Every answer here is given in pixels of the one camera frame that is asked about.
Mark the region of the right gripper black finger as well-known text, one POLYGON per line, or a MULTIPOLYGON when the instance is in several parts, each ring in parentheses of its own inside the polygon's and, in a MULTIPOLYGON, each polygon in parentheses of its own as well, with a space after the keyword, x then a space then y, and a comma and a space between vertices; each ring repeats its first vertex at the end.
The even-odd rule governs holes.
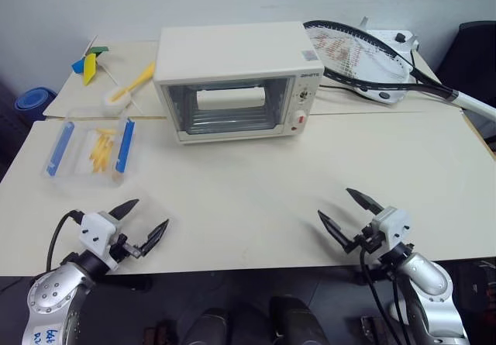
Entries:
POLYGON ((356 248, 354 241, 349 240, 342 232, 340 227, 324 212, 317 211, 318 216, 328 234, 343 248, 346 253, 350 253, 356 248))
POLYGON ((383 207, 370 196, 352 188, 347 188, 346 191, 363 209, 372 212, 374 215, 378 215, 383 211, 383 207))

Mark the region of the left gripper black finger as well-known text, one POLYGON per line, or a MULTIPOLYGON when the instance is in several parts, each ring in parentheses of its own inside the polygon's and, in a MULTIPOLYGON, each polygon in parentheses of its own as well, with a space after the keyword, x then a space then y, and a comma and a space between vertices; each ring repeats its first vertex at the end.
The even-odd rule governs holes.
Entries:
POLYGON ((122 203, 121 205, 116 206, 114 209, 112 209, 109 212, 109 215, 114 219, 120 221, 133 210, 133 208, 136 206, 138 202, 139 202, 138 198, 130 199, 122 203))
POLYGON ((169 222, 170 220, 166 219, 148 234, 146 242, 138 248, 139 257, 145 257, 160 242, 169 222))

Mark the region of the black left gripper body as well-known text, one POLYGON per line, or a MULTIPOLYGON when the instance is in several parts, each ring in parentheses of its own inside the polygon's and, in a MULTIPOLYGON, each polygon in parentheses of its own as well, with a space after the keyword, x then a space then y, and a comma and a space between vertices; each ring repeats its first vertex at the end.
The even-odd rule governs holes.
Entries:
POLYGON ((129 244, 127 240, 127 235, 120 233, 116 241, 110 246, 109 255, 117 263, 121 263, 128 257, 138 259, 142 256, 141 249, 129 244))

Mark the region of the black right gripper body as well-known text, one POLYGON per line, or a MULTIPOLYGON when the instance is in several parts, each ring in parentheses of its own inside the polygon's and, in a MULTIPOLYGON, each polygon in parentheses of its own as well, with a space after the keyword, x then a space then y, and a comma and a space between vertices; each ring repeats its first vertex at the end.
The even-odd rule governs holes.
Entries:
POLYGON ((349 254, 358 247, 372 254, 378 250, 386 240, 385 234, 371 223, 362 228, 361 233, 355 235, 352 240, 346 242, 344 251, 349 254))

